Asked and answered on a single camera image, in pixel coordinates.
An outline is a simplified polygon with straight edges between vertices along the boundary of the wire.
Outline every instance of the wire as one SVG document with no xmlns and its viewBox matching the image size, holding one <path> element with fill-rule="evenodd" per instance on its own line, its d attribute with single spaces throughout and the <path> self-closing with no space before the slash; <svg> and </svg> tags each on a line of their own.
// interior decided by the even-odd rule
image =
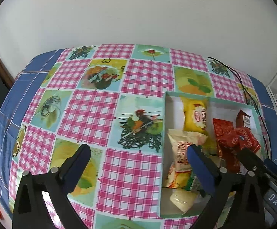
<svg viewBox="0 0 277 229">
<path fill-rule="evenodd" d="M 251 100 L 253 101 L 254 106 L 255 106 L 255 109 L 256 109 L 256 111 L 258 112 L 259 116 L 260 116 L 260 119 L 261 119 L 261 121 L 262 121 L 262 123 L 263 123 L 263 125 L 264 125 L 264 128 L 266 129 L 266 132 L 267 132 L 267 135 L 268 135 L 268 138 L 269 138 L 271 157 L 269 156 L 269 150 L 268 150 L 268 146 L 267 146 L 267 141 L 266 141 L 264 135 L 262 134 L 264 143 L 265 143 L 265 145 L 266 145 L 267 156 L 268 156 L 268 158 L 270 158 L 270 159 L 272 160 L 272 146 L 271 146 L 271 138 L 270 138 L 269 131 L 268 131 L 267 127 L 266 127 L 266 124 L 264 123 L 264 121 L 263 121 L 263 119 L 262 119 L 262 116 L 261 116 L 261 114 L 260 114 L 260 111 L 259 111 L 259 109 L 258 109 L 258 106 L 257 106 L 256 102 L 255 102 L 254 99 L 252 98 L 251 94 L 250 94 L 250 93 L 247 91 L 247 89 L 244 87 L 239 73 L 238 73 L 236 70 L 234 70 L 233 68 L 231 68 L 231 67 L 229 67 L 229 66 L 223 64 L 223 63 L 222 63 L 221 61 L 219 61 L 218 59 L 215 59 L 215 58 L 212 58 L 212 57 L 209 57 L 209 59 L 212 59 L 212 60 L 215 60 L 215 61 L 219 62 L 220 64 L 222 64 L 223 66 L 225 66 L 226 68 L 228 68 L 228 69 L 235 75 L 235 77 L 238 78 L 238 80 L 239 80 L 239 82 L 240 82 L 240 84 L 241 84 L 241 86 L 242 86 L 243 94 L 244 94 L 244 96 L 245 96 L 246 104 L 247 104 L 247 105 L 248 105 L 248 99 L 247 99 L 247 97 L 246 97 L 246 93 L 249 95 L 249 97 L 250 97 Z"/>
</svg>

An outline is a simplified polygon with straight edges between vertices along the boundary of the plastic wrapper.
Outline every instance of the plastic wrapper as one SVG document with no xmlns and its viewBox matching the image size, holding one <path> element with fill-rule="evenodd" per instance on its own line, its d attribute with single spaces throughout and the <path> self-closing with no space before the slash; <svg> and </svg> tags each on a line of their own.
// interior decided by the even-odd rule
<svg viewBox="0 0 277 229">
<path fill-rule="evenodd" d="M 216 140 L 224 135 L 228 135 L 232 130 L 234 130 L 233 123 L 231 121 L 213 119 L 213 125 L 216 135 Z M 218 147 L 218 156 L 223 158 L 226 162 L 226 168 L 233 173 L 238 173 L 240 171 L 240 162 L 237 157 L 227 148 L 222 147 L 219 143 Z"/>
<path fill-rule="evenodd" d="M 245 112 L 243 112 L 241 109 L 236 117 L 236 127 L 247 127 L 251 128 L 250 125 L 250 117 Z"/>
<path fill-rule="evenodd" d="M 193 171 L 191 172 L 186 186 L 183 189 L 187 191 L 199 191 L 200 189 L 202 189 L 201 183 Z"/>
<path fill-rule="evenodd" d="M 243 148 L 249 148 L 256 154 L 261 148 L 259 142 L 247 127 L 239 127 L 218 139 L 219 145 L 229 149 L 233 154 L 241 151 Z"/>
<path fill-rule="evenodd" d="M 191 166 L 187 161 L 186 151 L 192 145 L 202 145 L 207 136 L 192 131 L 180 131 L 168 129 L 168 137 L 172 145 L 174 162 L 172 163 L 165 186 L 169 188 L 179 188 L 186 186 L 191 175 Z"/>
<path fill-rule="evenodd" d="M 184 189 L 175 189 L 170 200 L 175 204 L 183 214 L 186 213 L 192 205 L 194 205 L 195 199 L 198 196 L 198 192 L 186 191 Z"/>
<path fill-rule="evenodd" d="M 206 131 L 207 107 L 206 102 L 196 99 L 181 97 L 184 107 L 184 131 L 196 131 L 208 135 Z M 217 144 L 210 137 L 202 145 L 203 152 L 215 155 L 217 153 Z"/>
</svg>

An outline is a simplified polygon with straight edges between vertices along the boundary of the open box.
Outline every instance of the open box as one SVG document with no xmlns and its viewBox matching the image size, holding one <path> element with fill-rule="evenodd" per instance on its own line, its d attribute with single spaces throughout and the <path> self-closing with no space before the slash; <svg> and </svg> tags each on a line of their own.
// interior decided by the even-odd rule
<svg viewBox="0 0 277 229">
<path fill-rule="evenodd" d="M 168 175 L 168 170 L 173 162 L 173 152 L 170 140 L 167 136 L 169 128 L 183 130 L 184 126 L 184 112 L 183 102 L 181 97 L 190 99 L 197 99 L 205 101 L 207 100 L 207 127 L 206 130 L 212 139 L 215 139 L 215 132 L 213 126 L 213 118 L 232 121 L 234 127 L 236 127 L 236 117 L 239 110 L 243 110 L 250 117 L 251 132 L 254 134 L 256 139 L 261 145 L 261 149 L 256 153 L 261 159 L 265 158 L 264 142 L 262 137 L 262 131 L 259 123 L 259 119 L 256 110 L 253 106 L 233 102 L 229 100 L 223 100 L 214 97 L 206 97 L 203 95 L 194 95 L 180 92 L 166 92 L 164 96 L 164 128 L 165 136 L 163 137 L 163 155 L 162 155 L 162 187 Z M 158 206 L 158 214 L 161 218 L 181 218 L 199 215 L 203 208 L 206 206 L 210 199 L 207 195 L 201 199 L 199 203 L 195 203 L 185 214 L 170 201 L 172 194 L 172 188 L 161 188 L 160 200 Z"/>
</svg>

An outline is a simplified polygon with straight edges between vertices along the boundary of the blue gripper pad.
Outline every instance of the blue gripper pad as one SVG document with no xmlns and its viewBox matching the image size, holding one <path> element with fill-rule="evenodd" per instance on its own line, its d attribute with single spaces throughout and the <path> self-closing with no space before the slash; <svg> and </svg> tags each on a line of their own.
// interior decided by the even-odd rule
<svg viewBox="0 0 277 229">
<path fill-rule="evenodd" d="M 215 178 L 219 176 L 217 166 L 196 145 L 187 148 L 187 160 L 205 192 L 214 195 L 216 190 Z"/>
</svg>

